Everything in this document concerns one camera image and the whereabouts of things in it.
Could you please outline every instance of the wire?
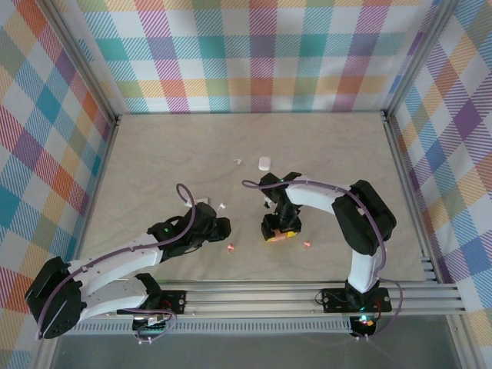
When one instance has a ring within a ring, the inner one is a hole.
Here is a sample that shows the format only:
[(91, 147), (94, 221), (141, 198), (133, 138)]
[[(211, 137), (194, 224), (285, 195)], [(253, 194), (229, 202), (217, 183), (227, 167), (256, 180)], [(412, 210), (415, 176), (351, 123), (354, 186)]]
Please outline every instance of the wire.
[(335, 298), (335, 299), (339, 300), (340, 302), (343, 302), (343, 303), (348, 303), (348, 301), (347, 301), (347, 300), (342, 300), (342, 299), (341, 299), (341, 298), (339, 298), (336, 294), (332, 294), (331, 292), (321, 290), (321, 291), (319, 291), (319, 292), (316, 294), (316, 296), (314, 296), (314, 301), (316, 301), (316, 304), (318, 304), (318, 305), (322, 305), (322, 304), (323, 304), (323, 302), (320, 302), (320, 301), (317, 299), (317, 297), (318, 297), (320, 294), (322, 294), (322, 293), (329, 294), (330, 296), (332, 296), (333, 298)]
[(178, 316), (176, 315), (175, 312), (173, 312), (173, 310), (145, 310), (145, 309), (124, 309), (125, 311), (129, 311), (130, 313), (142, 313), (142, 314), (168, 314), (168, 315), (171, 315), (169, 320), (171, 320), (171, 318), (173, 318), (173, 322), (171, 325), (169, 325), (166, 329), (164, 329), (164, 331), (160, 334), (158, 334), (157, 336), (155, 336), (154, 338), (148, 338), (147, 340), (145, 340), (141, 335), (140, 335), (140, 332), (144, 329), (143, 327), (140, 327), (139, 329), (137, 329), (137, 334), (135, 335), (138, 339), (138, 343), (141, 344), (142, 342), (148, 342), (149, 344), (155, 342), (156, 340), (158, 340), (159, 338), (162, 338), (164, 337), (171, 329), (173, 329), (176, 325), (176, 322), (178, 321)]
[(396, 286), (398, 288), (398, 292), (400, 292), (400, 296), (398, 297), (398, 306), (397, 306), (396, 310), (394, 311), (394, 314), (391, 317), (391, 320), (379, 332), (374, 333), (373, 334), (373, 337), (374, 336), (377, 336), (377, 335), (379, 335), (381, 333), (383, 333), (384, 331), (386, 331), (394, 323), (394, 321), (396, 320), (396, 318), (398, 317), (398, 315), (401, 313), (401, 308), (403, 306), (403, 288), (401, 288), (401, 285), (398, 282), (393, 281), (391, 279), (384, 279), (384, 278), (379, 278), (379, 279), (381, 281), (383, 281), (383, 282), (390, 282), (390, 283), (396, 284)]
[[(186, 226), (186, 228), (180, 234), (174, 236), (173, 238), (169, 238), (168, 240), (165, 240), (165, 241), (162, 241), (162, 242), (158, 242), (156, 244), (140, 244), (139, 246), (135, 246), (133, 248), (121, 248), (121, 249), (115, 250), (113, 252), (110, 252), (109, 254), (102, 255), (101, 257), (96, 258), (93, 261), (87, 263), (86, 265), (81, 266), (79, 269), (73, 271), (70, 275), (68, 275), (67, 277), (65, 277), (65, 279), (58, 284), (58, 286), (56, 286), (53, 289), (53, 291), (48, 296), (48, 299), (46, 300), (45, 304), (43, 305), (43, 308), (42, 308), (41, 313), (40, 313), (39, 318), (38, 318), (38, 326), (37, 326), (37, 329), (36, 329), (35, 340), (39, 341), (40, 339), (43, 338), (43, 335), (44, 335), (44, 333), (42, 332), (43, 322), (44, 322), (44, 320), (46, 318), (46, 314), (48, 313), (49, 306), (52, 304), (53, 299), (55, 298), (56, 294), (72, 278), (74, 278), (77, 275), (79, 275), (80, 273), (82, 273), (84, 269), (86, 269), (86, 268), (87, 269), (92, 268), (95, 265), (101, 263), (102, 261), (104, 261), (106, 259), (112, 258), (113, 256), (116, 256), (116, 255), (124, 254), (125, 252), (134, 252), (134, 251), (137, 251), (137, 250), (148, 250), (148, 249), (152, 249), (152, 248), (158, 248), (160, 246), (165, 246), (166, 244), (171, 244), (171, 243), (179, 240), (180, 238), (182, 238), (190, 230), (191, 226), (193, 225), (194, 217), (195, 217), (195, 213), (196, 213), (196, 208), (195, 208), (195, 204), (194, 204), (193, 194), (190, 192), (190, 190), (188, 189), (188, 187), (186, 187), (184, 184), (178, 183), (176, 185), (176, 192), (178, 193), (178, 196), (179, 196), (180, 199), (183, 199), (184, 198), (183, 195), (181, 194), (181, 189), (183, 189), (184, 192), (186, 192), (186, 194), (190, 198), (190, 202), (191, 202), (191, 217), (190, 217), (190, 222), (188, 223), (188, 225)], [(62, 311), (62, 308), (63, 307), (64, 307), (64, 305), (62, 305), (60, 307), (60, 309), (55, 314), (55, 317), (57, 317), (58, 314), (60, 314), (60, 312)]]
[(379, 310), (379, 314), (377, 315), (377, 318), (375, 321), (379, 321), (379, 319), (381, 318), (381, 310), (383, 310), (383, 309), (381, 307), (381, 302), (379, 302), (379, 300), (376, 300), (376, 305), (377, 305), (377, 309)]
[(316, 294), (316, 296), (314, 296), (314, 301), (315, 301), (315, 302), (316, 302), (316, 304), (318, 304), (318, 305), (322, 305), (322, 304), (323, 304), (323, 302), (320, 302), (320, 301), (318, 301), (318, 300), (317, 300), (317, 297), (318, 297), (321, 293), (323, 293), (323, 291), (319, 291), (319, 292)]
[(193, 250), (191, 251), (186, 251), (185, 253), (183, 253), (183, 255), (188, 255), (188, 254), (191, 254), (192, 252), (195, 252), (197, 250), (200, 250), (200, 248), (194, 248)]

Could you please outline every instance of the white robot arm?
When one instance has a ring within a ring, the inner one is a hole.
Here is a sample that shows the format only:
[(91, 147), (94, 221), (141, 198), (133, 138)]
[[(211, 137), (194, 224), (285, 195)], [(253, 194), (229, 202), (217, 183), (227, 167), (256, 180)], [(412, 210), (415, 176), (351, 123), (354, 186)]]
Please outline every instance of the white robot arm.
[[(170, 308), (182, 312), (185, 292), (162, 291), (150, 274), (137, 274), (116, 286), (109, 283), (195, 251), (205, 242), (224, 240), (230, 233), (227, 218), (217, 218), (213, 208), (198, 203), (185, 216), (154, 224), (146, 234), (96, 258), (69, 263), (61, 258), (47, 261), (25, 294), (40, 337), (58, 337), (79, 321), (110, 311)], [(174, 302), (173, 306), (163, 304), (169, 301)]]
[(377, 272), (381, 269), (382, 248), (379, 247), (390, 238), (396, 219), (368, 182), (334, 186), (291, 172), (282, 179), (268, 173), (259, 184), (243, 181), (243, 185), (260, 189), (267, 200), (265, 207), (276, 204), (274, 213), (266, 214), (261, 223), (266, 241), (278, 241), (300, 232), (302, 224), (298, 215), (302, 206), (333, 214), (352, 248), (345, 297), (355, 310), (374, 296), (379, 285)]
[[(305, 176), (300, 176), (296, 180), (309, 182), (309, 178)], [(338, 187), (350, 190), (349, 187)], [(335, 215), (333, 209), (335, 200), (344, 195), (335, 190), (306, 184), (290, 184), (285, 192), (292, 204), (310, 206), (332, 215)], [(379, 248), (373, 255), (360, 254), (352, 250), (352, 267), (348, 275), (348, 283), (362, 294), (368, 292), (377, 282), (374, 270), (381, 262), (380, 252)]]

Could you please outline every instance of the plaid wall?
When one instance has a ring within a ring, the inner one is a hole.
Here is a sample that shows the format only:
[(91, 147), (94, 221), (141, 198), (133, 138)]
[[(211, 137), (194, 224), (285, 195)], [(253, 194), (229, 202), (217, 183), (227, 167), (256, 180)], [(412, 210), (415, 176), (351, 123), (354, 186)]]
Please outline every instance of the plaid wall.
[(492, 367), (492, 1), (461, 1), (397, 113), (447, 281)]
[(119, 111), (356, 111), (381, 109), (438, 2), (58, 0), (58, 7)]
[(35, 0), (0, 0), (0, 368), (27, 367), (24, 293), (71, 259), (108, 139), (103, 118)]

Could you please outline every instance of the small white object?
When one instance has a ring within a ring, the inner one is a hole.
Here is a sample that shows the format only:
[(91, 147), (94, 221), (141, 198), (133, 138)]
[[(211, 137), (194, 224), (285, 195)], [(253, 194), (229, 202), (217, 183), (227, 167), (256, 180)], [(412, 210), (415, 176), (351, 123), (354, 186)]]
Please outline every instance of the small white object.
[(263, 199), (264, 199), (264, 202), (267, 203), (269, 209), (275, 208), (275, 203), (272, 200), (270, 200), (270, 198), (267, 198), (266, 196), (264, 196)]
[[(210, 198), (199, 198), (198, 200), (194, 201), (194, 204), (196, 205), (199, 202), (204, 202), (205, 204), (210, 205)], [(186, 202), (184, 203), (184, 206), (186, 206), (187, 208), (191, 208), (190, 199), (186, 200)]]
[(271, 159), (268, 156), (262, 156), (258, 162), (258, 169), (261, 171), (269, 171), (271, 165)]

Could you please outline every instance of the purple cable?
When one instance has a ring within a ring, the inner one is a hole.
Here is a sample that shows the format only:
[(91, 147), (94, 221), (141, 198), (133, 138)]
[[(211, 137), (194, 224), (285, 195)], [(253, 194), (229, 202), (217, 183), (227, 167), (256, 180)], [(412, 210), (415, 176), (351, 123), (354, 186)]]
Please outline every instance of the purple cable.
[(151, 344), (152, 342), (155, 342), (159, 338), (164, 337), (172, 328), (175, 327), (176, 323), (178, 322), (178, 316), (176, 315), (175, 312), (173, 312), (173, 310), (145, 310), (145, 309), (123, 309), (123, 310), (129, 311), (130, 313), (169, 314), (171, 315), (172, 318), (174, 318), (172, 324), (169, 327), (167, 327), (162, 333), (158, 334), (152, 339), (149, 338), (148, 340), (144, 340), (140, 335), (140, 331), (137, 331), (137, 339), (138, 339), (138, 343), (140, 344), (142, 342), (148, 342), (149, 344)]
[[(377, 273), (379, 273), (384, 268), (384, 266), (386, 265), (386, 248), (384, 246), (383, 236), (381, 235), (379, 228), (377, 228), (376, 221), (374, 220), (374, 218), (372, 218), (371, 213), (369, 212), (367, 207), (364, 205), (364, 203), (360, 200), (360, 198), (358, 198), (356, 195), (347, 191), (345, 188), (340, 188), (340, 187), (335, 186), (333, 184), (328, 184), (328, 183), (318, 182), (318, 181), (310, 181), (310, 180), (302, 181), (302, 180), (298, 179), (298, 180), (293, 180), (293, 181), (283, 181), (283, 182), (278, 182), (275, 184), (264, 184), (264, 185), (257, 184), (253, 181), (244, 180), (241, 182), (241, 184), (243, 186), (245, 186), (246, 188), (254, 188), (254, 189), (258, 189), (258, 190), (276, 188), (276, 187), (280, 187), (280, 186), (284, 186), (284, 185), (307, 185), (307, 186), (311, 185), (311, 186), (315, 186), (315, 187), (327, 188), (327, 189), (335, 191), (335, 192), (341, 192), (343, 194), (349, 195), (355, 201), (355, 203), (359, 206), (359, 208), (361, 208), (363, 210), (363, 212), (365, 213), (367, 219), (369, 220), (369, 223), (371, 224), (372, 229), (374, 230), (374, 233), (376, 234), (377, 241), (379, 242), (379, 245), (381, 246), (381, 264), (379, 265), (379, 267), (374, 269), (374, 276), (378, 278)], [(393, 324), (394, 320), (396, 319), (396, 317), (401, 312), (401, 307), (403, 305), (403, 289), (401, 288), (400, 284), (398, 282), (392, 281), (390, 279), (383, 279), (383, 278), (379, 278), (379, 279), (381, 281), (384, 281), (384, 282), (391, 282), (391, 283), (396, 284), (398, 287), (398, 290), (400, 292), (400, 300), (398, 301), (398, 307), (395, 310), (394, 315), (391, 318), (390, 322), (386, 325), (386, 327), (384, 327), (382, 330), (380, 330), (376, 334), (384, 332), (385, 330), (387, 330), (388, 327), (390, 327)]]
[(63, 281), (61, 281), (60, 284), (58, 286), (56, 286), (55, 289), (50, 293), (50, 295), (48, 296), (48, 299), (45, 302), (45, 305), (43, 306), (43, 308), (41, 310), (41, 313), (40, 313), (39, 319), (38, 319), (38, 329), (36, 330), (35, 340), (39, 341), (43, 337), (43, 334), (41, 332), (42, 325), (43, 325), (43, 322), (45, 320), (46, 313), (48, 312), (48, 308), (51, 305), (51, 303), (53, 302), (53, 299), (55, 298), (56, 294), (62, 289), (62, 287), (65, 284), (67, 284), (68, 281), (70, 281), (73, 277), (76, 277), (77, 275), (82, 273), (82, 268), (94, 267), (96, 264), (100, 263), (101, 261), (112, 258), (113, 256), (116, 256), (116, 255), (123, 254), (124, 252), (129, 252), (129, 251), (133, 252), (136, 250), (144, 250), (144, 249), (149, 249), (149, 248), (157, 248), (159, 246), (165, 246), (166, 244), (170, 244), (172, 242), (179, 240), (181, 237), (183, 237), (190, 230), (191, 226), (193, 225), (193, 221), (194, 221), (194, 217), (195, 217), (195, 213), (196, 213), (196, 209), (194, 206), (194, 199), (193, 199), (193, 195), (191, 194), (190, 190), (188, 190), (188, 188), (184, 184), (178, 183), (176, 185), (176, 192), (178, 193), (178, 196), (181, 199), (183, 198), (183, 195), (181, 194), (181, 191), (180, 191), (181, 188), (184, 190), (184, 192), (186, 192), (186, 194), (188, 195), (188, 197), (190, 198), (190, 201), (191, 201), (191, 218), (190, 218), (190, 222), (188, 223), (186, 228), (180, 234), (178, 234), (178, 235), (174, 236), (173, 238), (170, 238), (166, 241), (158, 242), (156, 244), (141, 244), (141, 245), (135, 246), (133, 248), (122, 248), (122, 249), (110, 252), (109, 254), (102, 255), (101, 257), (87, 263), (86, 265), (81, 266), (79, 269), (75, 270), (73, 273), (71, 273), (70, 275), (65, 277), (65, 279)]

